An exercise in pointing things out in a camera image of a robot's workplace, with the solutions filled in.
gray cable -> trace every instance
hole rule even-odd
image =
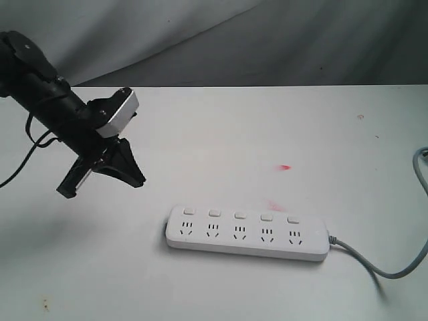
[[[423,178],[423,175],[421,173],[421,169],[419,168],[419,156],[421,156],[425,151],[428,150],[428,147],[423,147],[418,149],[415,154],[413,155],[413,170],[415,171],[416,177],[419,180],[420,184],[422,185],[423,190],[426,192],[428,196],[428,184],[427,181]],[[332,245],[339,245],[346,249],[353,257],[355,257],[363,266],[366,268],[372,270],[374,273],[387,278],[387,279],[399,279],[407,276],[410,274],[417,266],[423,261],[425,256],[428,253],[428,240],[425,242],[425,245],[423,246],[422,250],[419,252],[417,257],[403,270],[397,273],[387,273],[373,264],[371,264],[364,256],[359,254],[354,248],[346,244],[345,242],[342,242],[341,240],[337,239],[337,237],[329,236],[328,240],[330,244]]]

white power strip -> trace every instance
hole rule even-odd
[[[180,249],[282,259],[322,261],[330,249],[321,219],[275,211],[176,206],[166,235],[168,245]]]

red mark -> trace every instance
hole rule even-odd
[[[285,212],[286,209],[284,209],[281,205],[278,205],[277,203],[273,201],[269,201],[269,209],[271,211],[277,211],[277,212]]]
[[[291,166],[288,166],[288,165],[277,166],[277,170],[279,170],[279,171],[288,171],[289,169],[291,169]]]

black cable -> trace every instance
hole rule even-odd
[[[4,186],[6,186],[7,184],[9,184],[18,174],[19,172],[22,171],[22,169],[24,168],[24,166],[27,164],[29,158],[32,156],[32,154],[34,153],[34,151],[36,150],[36,148],[38,147],[38,145],[40,144],[40,142],[51,133],[50,130],[48,130],[47,132],[45,132],[43,135],[41,135],[39,137],[39,139],[37,139],[34,142],[34,145],[30,148],[29,152],[27,153],[27,156],[25,156],[24,160],[22,161],[22,163],[20,164],[20,166],[18,167],[18,169],[4,182],[2,182],[0,184],[0,189]]]
[[[31,135],[31,122],[33,121],[33,117],[39,112],[38,108],[41,107],[41,106],[43,106],[44,104],[47,104],[48,102],[53,102],[54,100],[59,100],[59,99],[65,98],[67,96],[68,96],[68,94],[62,94],[62,95],[59,95],[59,96],[47,97],[47,98],[39,100],[31,108],[31,112],[29,112],[29,114],[28,114],[27,122],[25,122],[25,133],[27,134],[27,136],[30,139],[30,141],[32,141],[35,144],[35,141],[34,141],[32,135]],[[47,142],[45,142],[43,144],[37,144],[37,147],[46,148],[46,147],[48,147],[51,143],[53,143],[56,140],[60,141],[60,139],[57,138],[57,137],[51,138]]]
[[[426,194],[428,196],[428,183],[423,178],[421,169],[419,168],[419,157],[421,155],[424,155],[424,153],[426,151],[428,151],[428,147],[423,147],[423,148],[418,149],[416,151],[416,153],[413,155],[413,169],[415,171],[417,179],[419,180],[420,184],[423,187],[423,190],[426,192]],[[397,273],[387,273],[387,272],[380,270],[379,268],[377,268],[373,264],[371,264],[364,256],[359,254],[359,252],[357,252],[357,250],[355,250],[353,247],[349,246],[345,242],[337,239],[337,237],[330,235],[328,237],[328,240],[329,240],[330,244],[332,244],[332,245],[337,244],[337,245],[343,247],[344,249],[346,249],[364,267],[372,270],[374,273],[376,273],[376,274],[378,274],[384,278],[387,278],[387,279],[400,279],[400,278],[403,278],[403,277],[409,275],[414,269],[416,269],[418,267],[418,265],[423,261],[425,256],[427,256],[427,254],[428,254],[428,240],[427,240],[425,242],[425,245],[423,246],[422,250],[417,255],[417,257],[407,267],[405,267],[403,270],[401,270],[400,272],[397,272]]]

black robotic arm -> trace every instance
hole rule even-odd
[[[77,155],[78,159],[57,191],[67,198],[76,196],[92,172],[141,187],[145,177],[136,164],[130,144],[118,135],[136,116],[138,100],[133,90],[122,88],[110,98],[87,104],[46,60],[43,52],[24,35],[0,32],[0,96],[11,96],[29,112],[25,129],[36,117]],[[34,142],[35,147],[48,143]]]

